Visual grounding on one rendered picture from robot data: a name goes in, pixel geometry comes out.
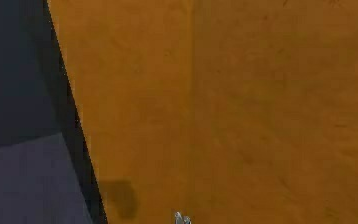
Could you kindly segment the brown wooden room door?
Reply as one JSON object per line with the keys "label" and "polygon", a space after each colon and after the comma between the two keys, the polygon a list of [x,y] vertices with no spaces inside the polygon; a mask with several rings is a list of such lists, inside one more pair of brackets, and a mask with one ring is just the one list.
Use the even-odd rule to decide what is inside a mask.
{"label": "brown wooden room door", "polygon": [[48,0],[109,224],[358,224],[358,0]]}

